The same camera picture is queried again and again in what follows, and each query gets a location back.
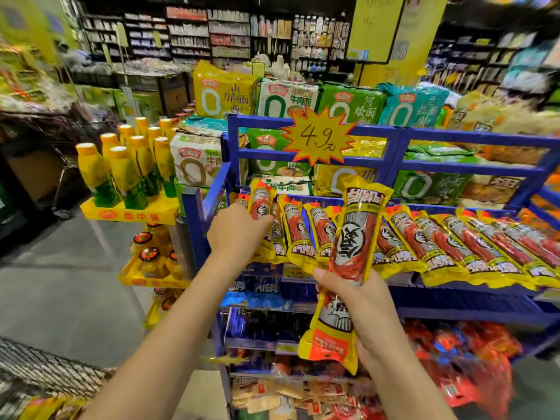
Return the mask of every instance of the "yellow wall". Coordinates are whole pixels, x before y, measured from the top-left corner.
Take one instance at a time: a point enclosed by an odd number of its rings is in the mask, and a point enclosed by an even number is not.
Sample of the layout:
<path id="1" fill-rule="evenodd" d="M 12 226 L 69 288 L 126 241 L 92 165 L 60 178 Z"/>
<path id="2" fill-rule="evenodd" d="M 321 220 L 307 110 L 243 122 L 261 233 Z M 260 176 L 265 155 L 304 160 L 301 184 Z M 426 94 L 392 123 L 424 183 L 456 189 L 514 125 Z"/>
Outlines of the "yellow wall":
<path id="1" fill-rule="evenodd" d="M 418 70 L 424 67 L 433 38 L 438 30 L 447 0 L 407 0 L 395 48 L 401 47 L 406 55 L 402 60 L 391 60 L 387 65 L 364 65 L 360 85 L 374 87 L 381 82 L 410 85 L 416 81 Z M 356 65 L 354 81 L 357 82 L 361 65 Z"/>
<path id="2" fill-rule="evenodd" d="M 23 29 L 10 26 L 6 19 L 5 15 L 13 11 L 23 19 Z M 62 33 L 53 31 L 46 13 L 58 18 L 63 28 Z M 39 48 L 45 60 L 52 64 L 59 63 L 53 40 L 64 41 L 70 47 L 76 47 L 60 0 L 0 0 L 0 34 L 9 44 L 26 43 Z"/>

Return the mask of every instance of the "blue metal rack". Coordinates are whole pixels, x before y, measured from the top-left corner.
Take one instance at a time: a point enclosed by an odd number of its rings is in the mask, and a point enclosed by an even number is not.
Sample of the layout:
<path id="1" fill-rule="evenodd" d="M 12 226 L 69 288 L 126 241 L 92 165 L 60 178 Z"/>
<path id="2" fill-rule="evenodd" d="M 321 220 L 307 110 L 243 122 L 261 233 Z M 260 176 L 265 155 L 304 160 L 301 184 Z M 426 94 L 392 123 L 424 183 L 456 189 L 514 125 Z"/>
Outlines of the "blue metal rack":
<path id="1" fill-rule="evenodd" d="M 286 161 L 293 160 L 293 153 L 257 150 L 239 147 L 237 138 L 240 127 L 279 129 L 293 125 L 290 119 L 273 119 L 256 116 L 228 117 L 228 135 L 222 139 L 222 167 L 214 179 L 206 198 L 202 200 L 198 188 L 189 187 L 182 194 L 185 207 L 186 222 L 192 243 L 192 253 L 196 270 L 200 269 L 210 253 L 206 231 L 215 215 L 217 205 L 225 191 L 248 191 L 248 187 L 240 182 L 240 159 L 259 159 Z M 520 208 L 529 206 L 533 211 L 554 228 L 560 230 L 560 222 L 550 218 L 546 212 L 539 212 L 529 202 L 533 194 L 540 194 L 560 206 L 560 196 L 541 190 L 548 176 L 556 170 L 560 163 L 560 139 L 534 137 L 526 135 L 502 135 L 448 132 L 428 129 L 410 129 L 387 126 L 359 125 L 352 130 L 354 136 L 370 136 L 386 138 L 385 152 L 381 158 L 346 157 L 344 165 L 362 166 L 377 170 L 375 182 L 389 187 L 394 185 L 396 177 L 402 169 L 426 172 L 456 172 L 462 174 L 504 175 L 526 177 L 504 209 L 487 210 L 497 216 L 515 216 Z M 536 167 L 495 167 L 488 165 L 458 165 L 454 163 L 432 163 L 403 160 L 410 140 L 449 141 L 475 144 L 497 144 L 501 146 L 533 146 L 547 148 L 549 151 L 542 156 Z M 341 205 L 342 199 L 333 197 L 296 197 L 302 202 L 319 202 L 322 205 Z M 390 204 L 400 203 L 392 200 Z M 423 209 L 429 213 L 454 213 L 455 207 L 436 205 L 409 204 L 411 209 Z M 525 354 L 536 355 L 560 337 L 560 310 L 550 303 L 535 302 L 530 292 L 518 287 L 510 289 L 489 290 L 484 287 L 465 288 L 424 288 L 392 287 L 398 313 L 401 317 L 433 318 L 444 320 L 487 320 L 499 323 L 522 323 L 542 325 L 547 328 L 541 334 L 530 336 L 525 345 Z M 212 337 L 218 356 L 224 351 L 224 336 L 220 315 L 212 326 Z M 231 402 L 229 375 L 225 368 L 221 369 L 222 383 L 230 415 L 234 418 Z"/>

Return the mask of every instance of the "right hand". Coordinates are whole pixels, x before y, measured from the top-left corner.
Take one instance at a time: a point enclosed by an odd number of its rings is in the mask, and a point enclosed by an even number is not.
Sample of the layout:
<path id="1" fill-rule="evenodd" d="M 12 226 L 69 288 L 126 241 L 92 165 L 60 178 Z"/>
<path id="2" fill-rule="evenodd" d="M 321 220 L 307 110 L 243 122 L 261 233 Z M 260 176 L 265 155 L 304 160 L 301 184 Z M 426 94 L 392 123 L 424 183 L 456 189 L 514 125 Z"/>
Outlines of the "right hand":
<path id="1" fill-rule="evenodd" d="M 313 271 L 313 277 L 346 304 L 360 341 L 371 357 L 386 358 L 395 355 L 399 348 L 410 350 L 389 287 L 375 271 L 371 271 L 362 287 L 320 268 Z M 365 354 L 360 346 L 357 345 L 358 355 L 364 362 Z"/>

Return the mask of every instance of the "tiled floor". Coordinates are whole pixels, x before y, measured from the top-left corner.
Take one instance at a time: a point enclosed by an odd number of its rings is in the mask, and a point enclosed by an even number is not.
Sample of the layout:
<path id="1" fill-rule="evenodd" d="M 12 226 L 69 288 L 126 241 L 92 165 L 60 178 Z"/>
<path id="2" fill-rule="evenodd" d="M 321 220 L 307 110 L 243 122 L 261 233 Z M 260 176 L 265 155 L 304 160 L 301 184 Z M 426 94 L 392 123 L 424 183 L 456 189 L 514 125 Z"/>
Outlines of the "tiled floor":
<path id="1" fill-rule="evenodd" d="M 138 224 L 97 222 L 112 250 L 105 255 L 81 213 L 0 262 L 0 336 L 101 367 L 119 366 L 142 341 L 135 311 L 117 272 L 130 259 Z M 151 289 L 133 288 L 144 309 Z M 210 354 L 209 343 L 205 352 Z M 512 420 L 556 420 L 560 369 L 553 362 L 516 366 Z M 487 420 L 476 406 L 457 410 L 460 420 Z M 226 420 L 218 371 L 196 370 L 176 419 Z"/>

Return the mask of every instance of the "hand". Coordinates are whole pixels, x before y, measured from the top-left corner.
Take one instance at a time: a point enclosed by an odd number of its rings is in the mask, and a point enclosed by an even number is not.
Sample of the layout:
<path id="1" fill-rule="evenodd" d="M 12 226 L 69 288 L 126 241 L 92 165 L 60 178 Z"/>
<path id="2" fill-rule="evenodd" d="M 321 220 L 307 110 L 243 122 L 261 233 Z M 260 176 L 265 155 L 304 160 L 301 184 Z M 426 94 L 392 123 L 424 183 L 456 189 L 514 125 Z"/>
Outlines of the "hand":
<path id="1" fill-rule="evenodd" d="M 356 287 L 335 273 L 316 268 L 313 277 L 319 285 L 336 293 L 346 304 L 350 317 L 360 336 L 357 344 L 358 356 L 366 365 L 371 357 L 386 358 L 394 355 L 398 348 L 410 350 L 395 304 L 387 283 L 372 270 L 362 287 Z"/>
<path id="2" fill-rule="evenodd" d="M 237 275 L 251 261 L 256 248 L 270 231 L 274 217 L 267 215 L 252 219 L 247 209 L 234 203 L 218 212 L 212 221 L 207 238 L 212 257 L 237 271 Z"/>

